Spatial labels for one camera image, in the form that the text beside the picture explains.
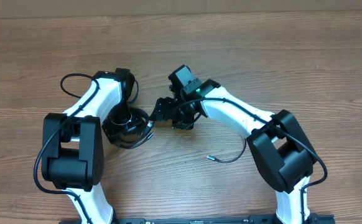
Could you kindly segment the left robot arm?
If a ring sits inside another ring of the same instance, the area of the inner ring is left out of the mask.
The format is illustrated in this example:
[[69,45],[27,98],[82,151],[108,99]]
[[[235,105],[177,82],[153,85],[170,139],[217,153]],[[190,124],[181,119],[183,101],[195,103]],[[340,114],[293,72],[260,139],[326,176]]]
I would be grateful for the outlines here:
[[80,223],[114,223],[115,211],[101,186],[103,137],[132,149],[152,137],[152,123],[146,112],[131,107],[132,89],[139,85],[130,70],[98,71],[90,80],[71,108],[45,117],[34,182],[45,193],[69,196]]

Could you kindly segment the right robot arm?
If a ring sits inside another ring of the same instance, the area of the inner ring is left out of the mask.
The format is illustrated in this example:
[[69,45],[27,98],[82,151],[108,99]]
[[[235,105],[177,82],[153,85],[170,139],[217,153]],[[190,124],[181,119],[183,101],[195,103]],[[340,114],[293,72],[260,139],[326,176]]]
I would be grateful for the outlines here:
[[257,109],[214,80],[202,82],[186,65],[172,72],[169,80],[173,97],[159,98],[150,119],[192,129],[198,116],[204,116],[235,130],[261,177],[276,192],[276,221],[309,223],[306,190],[319,158],[295,116],[287,110]]

